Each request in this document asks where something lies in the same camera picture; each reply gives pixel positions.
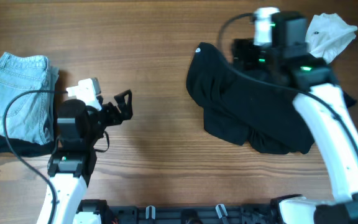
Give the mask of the black t-shirt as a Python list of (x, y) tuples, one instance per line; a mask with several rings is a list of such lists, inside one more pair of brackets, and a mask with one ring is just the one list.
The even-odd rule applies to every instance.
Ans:
[(221, 57), (214, 45), (200, 43), (186, 78), (189, 95), (203, 108), (205, 131), (260, 153), (308, 153), (314, 139), (292, 104), (295, 93), (240, 77)]

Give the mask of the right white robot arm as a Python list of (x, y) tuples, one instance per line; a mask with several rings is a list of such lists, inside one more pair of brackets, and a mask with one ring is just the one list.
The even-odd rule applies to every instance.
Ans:
[(300, 13), (264, 7), (253, 17), (257, 60), (274, 76), (276, 88), (295, 93), (293, 106), (318, 146), (334, 197), (281, 200), (282, 222), (358, 223), (358, 132), (332, 68), (308, 52), (307, 21)]

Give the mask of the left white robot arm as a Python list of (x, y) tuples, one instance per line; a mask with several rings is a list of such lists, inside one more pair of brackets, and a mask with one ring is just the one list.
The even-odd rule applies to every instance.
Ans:
[(115, 103), (96, 106), (70, 99), (58, 111), (59, 147), (47, 164), (50, 185), (38, 223), (114, 223), (113, 212), (105, 200), (85, 200), (97, 161), (96, 142), (108, 137), (106, 128), (120, 125), (133, 115), (132, 92), (126, 90), (114, 97)]

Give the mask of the light blue denim jeans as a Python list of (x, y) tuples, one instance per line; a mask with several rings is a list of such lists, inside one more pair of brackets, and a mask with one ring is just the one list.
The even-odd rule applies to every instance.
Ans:
[(53, 140), (53, 95), (46, 91), (55, 89), (58, 73), (59, 69), (43, 55), (17, 57), (6, 52), (1, 56), (0, 135), (4, 134), (2, 119), (7, 105), (17, 95), (33, 90), (9, 108), (8, 136), (40, 145)]

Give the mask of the white crumpled shirt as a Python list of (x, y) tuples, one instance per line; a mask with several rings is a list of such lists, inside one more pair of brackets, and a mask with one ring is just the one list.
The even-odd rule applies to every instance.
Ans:
[(355, 38), (357, 26), (347, 24), (338, 14), (314, 15), (306, 32), (308, 52), (331, 63)]

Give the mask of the folded black garment under jeans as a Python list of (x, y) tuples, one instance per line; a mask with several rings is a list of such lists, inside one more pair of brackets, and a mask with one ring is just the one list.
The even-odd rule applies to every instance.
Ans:
[[(9, 139), (9, 142), (15, 152), (21, 157), (38, 157), (50, 154), (55, 147), (55, 141), (40, 145), (21, 139)], [(11, 152), (6, 139), (0, 135), (0, 153)]]

